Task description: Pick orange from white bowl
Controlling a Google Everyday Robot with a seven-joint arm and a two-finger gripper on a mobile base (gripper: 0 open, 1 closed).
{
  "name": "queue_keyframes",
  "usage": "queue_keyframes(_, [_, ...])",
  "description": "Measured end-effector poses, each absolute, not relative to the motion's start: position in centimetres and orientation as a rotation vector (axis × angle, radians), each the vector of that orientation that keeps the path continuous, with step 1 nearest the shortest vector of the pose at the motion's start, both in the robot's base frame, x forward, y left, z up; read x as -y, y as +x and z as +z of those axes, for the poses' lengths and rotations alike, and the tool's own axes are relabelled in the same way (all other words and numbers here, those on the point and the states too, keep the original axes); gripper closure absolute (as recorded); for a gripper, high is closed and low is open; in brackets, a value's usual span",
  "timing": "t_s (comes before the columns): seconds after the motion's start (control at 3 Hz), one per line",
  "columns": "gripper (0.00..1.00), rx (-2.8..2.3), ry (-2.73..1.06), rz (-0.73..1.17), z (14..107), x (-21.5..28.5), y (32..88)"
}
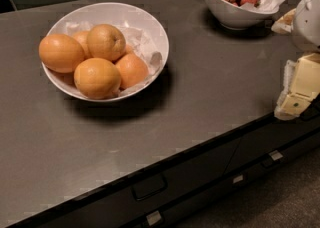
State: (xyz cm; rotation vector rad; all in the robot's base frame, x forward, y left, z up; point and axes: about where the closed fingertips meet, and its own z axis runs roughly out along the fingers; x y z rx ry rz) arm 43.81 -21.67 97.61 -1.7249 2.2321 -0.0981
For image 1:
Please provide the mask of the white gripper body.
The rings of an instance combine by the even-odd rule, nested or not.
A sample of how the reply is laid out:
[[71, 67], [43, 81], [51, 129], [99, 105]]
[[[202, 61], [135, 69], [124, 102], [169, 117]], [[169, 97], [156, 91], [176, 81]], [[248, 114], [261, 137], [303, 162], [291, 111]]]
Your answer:
[[320, 52], [320, 0], [301, 0], [296, 7], [292, 39], [305, 52]]

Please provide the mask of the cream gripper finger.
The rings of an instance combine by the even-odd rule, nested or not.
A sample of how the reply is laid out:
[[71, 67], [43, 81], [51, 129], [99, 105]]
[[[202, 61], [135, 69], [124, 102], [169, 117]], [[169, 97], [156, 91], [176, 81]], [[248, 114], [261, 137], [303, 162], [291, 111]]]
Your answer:
[[299, 117], [320, 94], [320, 54], [305, 53], [284, 68], [283, 90], [274, 116], [279, 120]]
[[278, 34], [290, 34], [296, 9], [292, 9], [274, 22], [271, 30]]

